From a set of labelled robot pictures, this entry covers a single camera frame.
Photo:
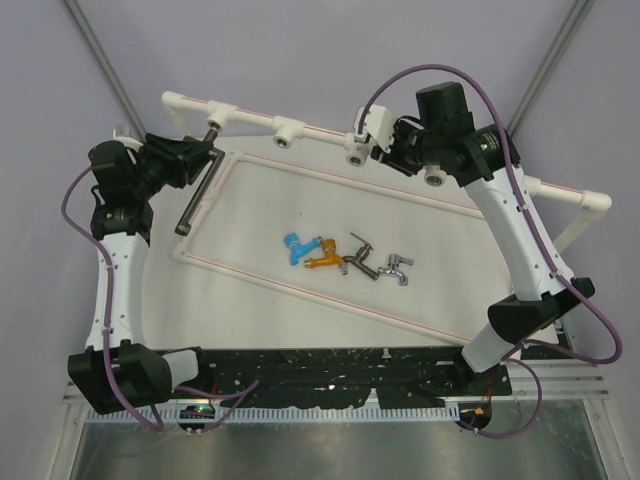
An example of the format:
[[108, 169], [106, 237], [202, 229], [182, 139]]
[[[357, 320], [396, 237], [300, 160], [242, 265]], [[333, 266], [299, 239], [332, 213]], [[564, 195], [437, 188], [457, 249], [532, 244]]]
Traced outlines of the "dark long-spout faucet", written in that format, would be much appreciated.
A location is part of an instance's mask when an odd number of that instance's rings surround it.
[[192, 227], [192, 221], [196, 215], [197, 208], [200, 202], [202, 201], [205, 193], [209, 189], [209, 186], [211, 185], [213, 179], [215, 178], [225, 158], [225, 152], [222, 150], [219, 150], [216, 147], [212, 147], [208, 152], [208, 155], [210, 157], [211, 165], [209, 166], [208, 170], [204, 174], [201, 182], [199, 183], [193, 196], [189, 200], [189, 203], [187, 204], [183, 214], [181, 215], [175, 227], [175, 233], [183, 237], [186, 237], [189, 235]]

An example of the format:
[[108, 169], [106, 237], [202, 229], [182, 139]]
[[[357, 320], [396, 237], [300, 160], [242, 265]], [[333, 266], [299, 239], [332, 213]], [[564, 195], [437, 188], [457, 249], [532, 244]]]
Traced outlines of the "white PVC pipe frame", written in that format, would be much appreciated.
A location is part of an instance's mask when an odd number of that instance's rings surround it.
[[[488, 307], [512, 293], [511, 276], [482, 213], [453, 181], [444, 197], [380, 182], [366, 144], [354, 134], [303, 121], [252, 112], [231, 104], [167, 91], [162, 102], [181, 133], [189, 111], [206, 116], [221, 132], [231, 123], [268, 129], [267, 153], [244, 140], [231, 149], [200, 202], [188, 236], [173, 258], [232, 278], [364, 317], [423, 337], [428, 345], [465, 345], [487, 325]], [[285, 154], [274, 158], [270, 152]], [[353, 265], [309, 269], [321, 246], [291, 266], [283, 238], [295, 232], [303, 243], [334, 239], [340, 256], [353, 255], [367, 240], [365, 264], [386, 266], [392, 253], [414, 260], [401, 265], [409, 283], [368, 278]]]

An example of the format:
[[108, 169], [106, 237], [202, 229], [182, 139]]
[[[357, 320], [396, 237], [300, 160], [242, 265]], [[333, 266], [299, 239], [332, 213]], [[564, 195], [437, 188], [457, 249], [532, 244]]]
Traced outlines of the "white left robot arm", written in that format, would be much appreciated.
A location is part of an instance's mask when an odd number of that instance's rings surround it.
[[142, 328], [142, 286], [154, 212], [151, 199], [163, 188], [196, 184], [203, 198], [224, 153], [209, 130], [196, 139], [148, 134], [143, 141], [113, 139], [88, 153], [96, 180], [90, 228], [99, 274], [94, 320], [85, 349], [69, 357], [68, 374], [102, 415], [152, 407], [180, 386], [189, 396], [207, 395], [214, 383], [202, 350], [186, 347], [159, 353], [147, 347]]

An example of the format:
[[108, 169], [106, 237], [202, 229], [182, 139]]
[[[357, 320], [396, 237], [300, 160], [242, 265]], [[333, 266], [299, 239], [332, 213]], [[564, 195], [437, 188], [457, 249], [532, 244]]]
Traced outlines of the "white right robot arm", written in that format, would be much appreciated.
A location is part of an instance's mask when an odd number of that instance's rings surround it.
[[445, 82], [416, 94], [417, 117], [396, 116], [368, 102], [355, 126], [371, 156], [406, 175], [452, 177], [487, 222], [511, 276], [510, 296], [491, 305], [488, 323], [452, 370], [454, 386], [474, 394], [488, 370], [536, 332], [595, 293], [553, 244], [528, 192], [520, 156], [499, 119], [479, 128], [463, 86]]

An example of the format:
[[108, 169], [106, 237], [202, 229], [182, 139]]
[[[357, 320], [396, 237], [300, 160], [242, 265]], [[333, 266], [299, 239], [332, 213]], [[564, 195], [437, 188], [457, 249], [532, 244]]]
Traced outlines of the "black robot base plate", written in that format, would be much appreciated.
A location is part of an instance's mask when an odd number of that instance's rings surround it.
[[242, 407], [360, 408], [376, 394], [382, 407], [441, 406], [447, 397], [507, 397], [504, 366], [476, 374], [458, 347], [213, 350], [199, 354], [199, 375], [185, 386], [229, 396]]

